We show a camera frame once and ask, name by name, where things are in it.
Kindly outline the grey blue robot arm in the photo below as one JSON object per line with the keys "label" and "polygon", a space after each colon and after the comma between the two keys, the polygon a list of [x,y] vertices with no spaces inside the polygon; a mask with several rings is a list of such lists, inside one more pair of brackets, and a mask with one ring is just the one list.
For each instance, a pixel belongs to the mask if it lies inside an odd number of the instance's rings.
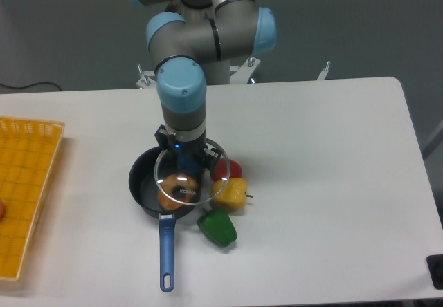
{"label": "grey blue robot arm", "polygon": [[213,168],[206,153],[206,87],[203,65],[269,52],[277,42],[273,13],[255,0],[135,0],[144,6],[179,3],[202,13],[198,20],[177,10],[152,17],[147,49],[155,64],[164,127],[157,140],[188,174]]}

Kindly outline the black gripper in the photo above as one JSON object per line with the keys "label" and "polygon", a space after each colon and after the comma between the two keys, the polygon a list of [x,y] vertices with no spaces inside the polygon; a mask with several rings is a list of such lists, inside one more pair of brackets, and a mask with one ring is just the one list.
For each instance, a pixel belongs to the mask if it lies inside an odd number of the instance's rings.
{"label": "black gripper", "polygon": [[215,170],[222,150],[215,146],[206,146],[206,131],[198,138],[191,141],[182,141],[179,134],[169,133],[165,125],[160,125],[156,130],[154,137],[162,150],[167,150],[175,155],[189,155],[197,162],[201,162],[201,171],[212,172]]}

